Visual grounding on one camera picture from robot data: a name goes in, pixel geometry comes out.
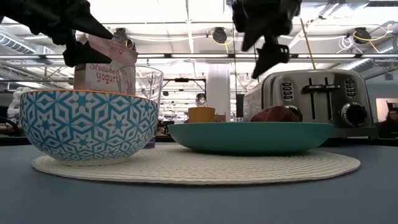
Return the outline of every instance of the round placemat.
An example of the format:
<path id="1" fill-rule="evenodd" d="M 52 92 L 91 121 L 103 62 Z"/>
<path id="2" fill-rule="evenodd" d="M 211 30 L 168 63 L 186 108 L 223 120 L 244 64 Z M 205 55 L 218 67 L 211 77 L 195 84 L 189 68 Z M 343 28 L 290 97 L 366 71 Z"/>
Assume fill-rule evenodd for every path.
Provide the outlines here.
<path id="1" fill-rule="evenodd" d="M 183 146 L 142 149 L 127 162 L 65 166 L 49 156 L 32 161 L 37 170 L 62 177 L 163 184 L 263 184 L 335 177 L 360 165 L 357 159 L 320 151 L 291 156 L 219 156 Z"/>

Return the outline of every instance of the table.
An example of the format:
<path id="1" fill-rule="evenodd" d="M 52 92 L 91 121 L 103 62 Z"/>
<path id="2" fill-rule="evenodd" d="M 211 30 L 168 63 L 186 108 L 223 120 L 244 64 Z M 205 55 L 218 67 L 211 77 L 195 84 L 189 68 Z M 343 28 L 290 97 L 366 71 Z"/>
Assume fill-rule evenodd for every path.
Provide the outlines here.
<path id="1" fill-rule="evenodd" d="M 239 187 L 119 184 L 34 170 L 34 146 L 0 147 L 0 223 L 398 223 L 398 147 L 322 147 L 359 159 L 334 179 Z"/>

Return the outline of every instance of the stainless steel toaster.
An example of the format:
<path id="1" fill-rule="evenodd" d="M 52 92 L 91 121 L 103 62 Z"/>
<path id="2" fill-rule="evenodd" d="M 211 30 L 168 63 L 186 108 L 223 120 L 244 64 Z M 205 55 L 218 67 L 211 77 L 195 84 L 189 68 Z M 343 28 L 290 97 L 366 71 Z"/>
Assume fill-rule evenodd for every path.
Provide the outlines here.
<path id="1" fill-rule="evenodd" d="M 302 122 L 332 124 L 333 138 L 377 136 L 365 81 L 354 71 L 273 73 L 245 94 L 244 120 L 270 106 L 286 106 Z"/>

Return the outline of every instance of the geometric star pattern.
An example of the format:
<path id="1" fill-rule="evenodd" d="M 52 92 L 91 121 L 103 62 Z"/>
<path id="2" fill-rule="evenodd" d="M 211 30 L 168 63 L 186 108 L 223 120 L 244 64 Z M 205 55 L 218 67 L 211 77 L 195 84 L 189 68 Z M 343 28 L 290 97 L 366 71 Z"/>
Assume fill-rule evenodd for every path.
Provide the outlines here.
<path id="1" fill-rule="evenodd" d="M 157 126 L 156 102 L 91 91 L 31 91 L 21 96 L 28 140 L 50 157 L 87 161 L 129 157 Z"/>

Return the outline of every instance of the plate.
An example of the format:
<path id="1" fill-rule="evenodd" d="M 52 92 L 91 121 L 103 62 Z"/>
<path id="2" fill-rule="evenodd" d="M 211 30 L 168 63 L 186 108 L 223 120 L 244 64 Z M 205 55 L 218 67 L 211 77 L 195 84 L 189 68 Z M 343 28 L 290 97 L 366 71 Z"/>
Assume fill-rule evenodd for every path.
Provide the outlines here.
<path id="1" fill-rule="evenodd" d="M 324 143 L 333 125 L 295 122 L 228 122 L 168 125 L 176 142 L 199 151 L 302 152 Z"/>

